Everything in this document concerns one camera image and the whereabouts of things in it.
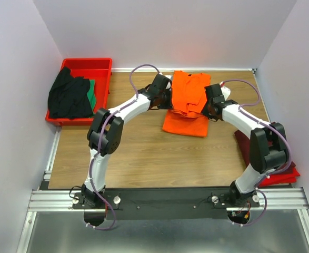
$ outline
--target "green cloth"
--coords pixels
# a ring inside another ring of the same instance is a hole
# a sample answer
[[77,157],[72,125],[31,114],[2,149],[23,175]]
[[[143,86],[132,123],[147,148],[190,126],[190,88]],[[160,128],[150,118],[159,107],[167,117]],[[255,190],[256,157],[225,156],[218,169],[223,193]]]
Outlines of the green cloth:
[[90,89],[89,91],[86,93],[87,98],[89,99],[90,105],[91,105],[91,109],[93,114],[95,114],[94,109],[97,103],[97,99],[95,96],[95,80],[90,80]]

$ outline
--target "black cable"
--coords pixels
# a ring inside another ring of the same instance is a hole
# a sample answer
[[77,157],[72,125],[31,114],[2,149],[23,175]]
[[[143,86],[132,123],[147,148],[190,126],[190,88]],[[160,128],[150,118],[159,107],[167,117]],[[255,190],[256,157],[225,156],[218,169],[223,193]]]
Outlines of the black cable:
[[69,191],[69,197],[70,198],[72,198],[72,199],[76,199],[76,200],[79,200],[79,198],[78,197],[72,197],[70,194],[71,194],[71,192],[74,190],[74,188],[82,188],[82,187],[80,187],[80,186],[73,186],[71,189],[70,189],[70,191]]

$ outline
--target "robotic arm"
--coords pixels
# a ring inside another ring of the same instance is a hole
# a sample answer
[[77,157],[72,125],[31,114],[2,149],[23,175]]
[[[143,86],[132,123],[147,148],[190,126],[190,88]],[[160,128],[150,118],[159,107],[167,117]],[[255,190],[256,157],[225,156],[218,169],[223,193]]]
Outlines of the robotic arm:
[[[110,110],[99,109],[97,111],[87,134],[91,149],[91,167],[81,190],[82,196],[84,196],[89,206],[96,207],[99,202],[91,182],[93,182],[98,192],[102,194],[104,192],[108,160],[120,144],[124,124],[155,106],[159,109],[172,109],[171,85],[170,76],[158,74],[152,84],[139,90],[138,94],[129,101]],[[227,100],[230,94],[228,88],[214,84],[207,86],[205,92],[207,103],[202,113],[209,119],[223,120],[236,126],[251,140],[251,163],[244,173],[232,182],[228,193],[222,199],[218,199],[220,203],[227,201],[232,206],[242,206],[247,199],[253,196],[255,188],[266,175],[286,163],[286,147],[276,134],[257,123],[258,121],[261,122],[260,119],[246,111],[244,112],[250,117],[245,116],[240,112],[243,109],[240,109],[240,106],[235,101]],[[109,118],[108,130],[103,127],[107,118]],[[263,122],[271,125],[285,137],[284,128],[281,124]],[[98,147],[99,138],[101,138],[100,148]]]

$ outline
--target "black cloth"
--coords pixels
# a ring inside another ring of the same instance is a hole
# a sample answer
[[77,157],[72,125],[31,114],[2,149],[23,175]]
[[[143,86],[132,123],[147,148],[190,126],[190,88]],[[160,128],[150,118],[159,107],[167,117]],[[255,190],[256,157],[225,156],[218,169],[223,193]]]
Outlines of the black cloth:
[[93,115],[86,93],[90,80],[72,77],[70,69],[64,67],[59,72],[49,91],[48,108],[50,118],[89,118]]

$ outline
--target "red plastic container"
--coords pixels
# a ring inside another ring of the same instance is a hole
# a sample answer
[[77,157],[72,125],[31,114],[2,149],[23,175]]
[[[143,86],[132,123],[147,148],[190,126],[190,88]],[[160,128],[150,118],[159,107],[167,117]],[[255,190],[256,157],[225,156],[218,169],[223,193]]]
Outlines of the red plastic container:
[[[110,85],[112,59],[110,58],[70,58],[64,59],[61,69],[68,67],[73,77],[83,76],[90,80],[95,80],[95,96],[97,103],[94,109],[106,107],[108,88]],[[49,110],[45,116],[47,122],[55,125],[91,125],[93,118],[83,119],[51,119]]]

